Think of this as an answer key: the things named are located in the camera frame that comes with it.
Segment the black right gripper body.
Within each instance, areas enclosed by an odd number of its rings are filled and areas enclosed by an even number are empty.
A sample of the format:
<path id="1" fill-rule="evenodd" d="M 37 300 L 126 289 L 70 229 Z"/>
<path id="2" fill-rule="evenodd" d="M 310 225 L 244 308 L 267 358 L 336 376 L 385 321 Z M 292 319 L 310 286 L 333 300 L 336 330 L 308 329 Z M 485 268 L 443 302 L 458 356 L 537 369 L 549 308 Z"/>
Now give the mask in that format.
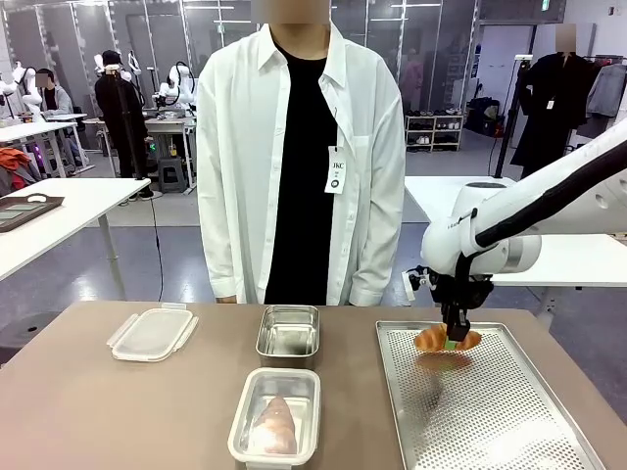
<path id="1" fill-rule="evenodd" d="M 453 310 L 477 309 L 481 307 L 494 290 L 490 276 L 470 276 L 457 280 L 454 276 L 429 273 L 430 290 L 433 301 L 439 306 L 450 303 Z"/>

